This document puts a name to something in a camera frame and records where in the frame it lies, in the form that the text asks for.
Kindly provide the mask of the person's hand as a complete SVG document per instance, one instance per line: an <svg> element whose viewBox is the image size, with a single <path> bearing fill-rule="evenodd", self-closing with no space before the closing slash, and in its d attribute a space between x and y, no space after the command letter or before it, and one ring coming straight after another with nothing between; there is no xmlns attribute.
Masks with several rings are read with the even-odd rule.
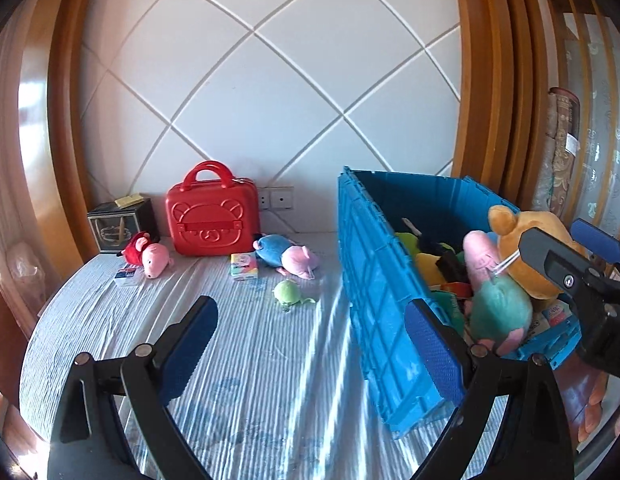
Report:
<svg viewBox="0 0 620 480"><path fill-rule="evenodd" d="M575 442L580 450L602 431L602 426L613 421L613 431L620 432L620 379L604 372L588 368L578 390L578 411L576 412Z"/></svg>

